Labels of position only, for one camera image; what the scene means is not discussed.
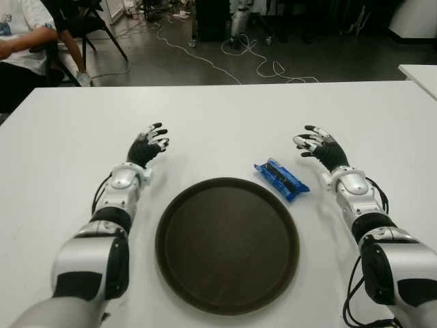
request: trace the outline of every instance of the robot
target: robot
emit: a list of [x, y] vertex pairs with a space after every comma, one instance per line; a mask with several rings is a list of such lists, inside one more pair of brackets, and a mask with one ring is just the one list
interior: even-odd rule
[[[139, 192], [150, 181], [146, 164], [168, 145], [162, 124], [152, 125], [131, 146], [127, 161], [113, 169], [96, 193], [91, 221], [60, 250], [53, 265], [53, 297], [29, 308], [11, 328], [97, 328], [111, 299], [128, 287], [128, 234]], [[317, 158], [330, 172], [326, 188], [337, 196], [361, 253], [369, 297], [389, 307], [395, 320], [359, 327], [432, 328], [437, 326], [437, 253], [398, 228], [377, 200], [365, 173], [349, 165], [335, 139], [321, 128], [293, 140], [303, 157]], [[350, 299], [353, 292], [348, 291]], [[349, 312], [343, 307], [343, 317]]]
[[[266, 11], [268, 12], [270, 9], [271, 0], [267, 0], [266, 3]], [[244, 30], [247, 27], [249, 19], [251, 17], [251, 7], [254, 4], [254, 0], [239, 0], [238, 8], [234, 15], [231, 18], [231, 39], [230, 44], [233, 48], [238, 48], [241, 42], [240, 36], [244, 33]], [[273, 32], [267, 26], [266, 21], [263, 19], [260, 13], [255, 14], [256, 20], [260, 23], [264, 31], [268, 34], [266, 38], [266, 44], [270, 46], [272, 44]]]
[[52, 268], [53, 297], [29, 308], [11, 328], [97, 328], [111, 299], [129, 284], [128, 235], [140, 191], [151, 171], [146, 164], [164, 152], [167, 130], [153, 124], [140, 133], [127, 161], [100, 185], [91, 221], [61, 248]]
[[396, 318], [348, 326], [437, 327], [437, 253], [391, 221], [376, 200], [374, 185], [363, 171], [349, 165], [330, 134], [311, 125], [305, 129], [313, 133], [298, 135], [293, 141], [305, 150], [303, 157], [317, 158], [330, 172], [324, 181], [337, 196], [358, 244], [366, 292], [376, 303], [387, 305]]

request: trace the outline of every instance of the white t-shirt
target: white t-shirt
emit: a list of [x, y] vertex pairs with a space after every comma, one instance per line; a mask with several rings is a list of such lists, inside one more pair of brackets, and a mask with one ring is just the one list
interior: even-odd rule
[[[0, 0], [0, 40], [19, 38], [42, 26], [55, 29], [52, 16], [40, 0]], [[45, 61], [45, 51], [30, 53], [29, 50], [13, 53], [3, 60], [39, 75], [44, 75]]]

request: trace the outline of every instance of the white table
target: white table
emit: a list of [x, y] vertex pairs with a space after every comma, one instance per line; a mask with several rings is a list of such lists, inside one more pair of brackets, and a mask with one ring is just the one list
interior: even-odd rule
[[[411, 81], [36, 90], [0, 127], [3, 327], [50, 296], [53, 258], [89, 220], [96, 187], [137, 133], [159, 121], [170, 130], [170, 149], [151, 162], [154, 180], [130, 235], [130, 288], [110, 304], [103, 327], [343, 327], [356, 245], [316, 178], [322, 167], [301, 159], [292, 144], [305, 124], [331, 131], [351, 164], [385, 190], [393, 220], [437, 249], [437, 102]], [[278, 195], [253, 168], [270, 156], [311, 188], [285, 204], [300, 235], [296, 276], [258, 312], [223, 317], [196, 310], [160, 275], [160, 216], [183, 189], [213, 177], [245, 178]], [[364, 322], [389, 315], [364, 292], [352, 308]]]
[[437, 65], [399, 65], [399, 70], [437, 100]]

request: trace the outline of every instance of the black glove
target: black glove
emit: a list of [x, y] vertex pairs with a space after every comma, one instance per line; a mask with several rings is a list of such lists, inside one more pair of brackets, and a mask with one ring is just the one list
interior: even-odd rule
[[169, 138], [159, 137], [165, 135], [167, 130], [157, 130], [161, 126], [162, 123], [155, 123], [139, 134], [129, 149], [128, 162], [145, 167], [157, 154], [167, 149]]
[[297, 135], [293, 138], [298, 149], [308, 150], [302, 153], [302, 157], [315, 157], [330, 172], [339, 166], [349, 166], [343, 149], [329, 133], [312, 125], [306, 125], [305, 130], [313, 131], [315, 134]]

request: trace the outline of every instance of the person's arm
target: person's arm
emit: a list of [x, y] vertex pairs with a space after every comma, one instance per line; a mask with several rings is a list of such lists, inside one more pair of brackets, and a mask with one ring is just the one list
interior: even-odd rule
[[76, 41], [74, 41], [70, 32], [67, 29], [65, 29], [59, 32], [58, 36], [59, 39], [65, 44], [68, 51], [70, 52], [71, 57], [73, 58], [74, 62], [77, 65], [77, 68], [79, 69], [79, 72], [86, 73], [87, 69], [85, 68], [85, 64], [83, 63], [81, 51], [79, 50], [79, 47], [77, 46], [77, 43]]
[[24, 51], [56, 40], [57, 32], [45, 26], [38, 27], [17, 39], [0, 40], [0, 60], [8, 58], [12, 53]]

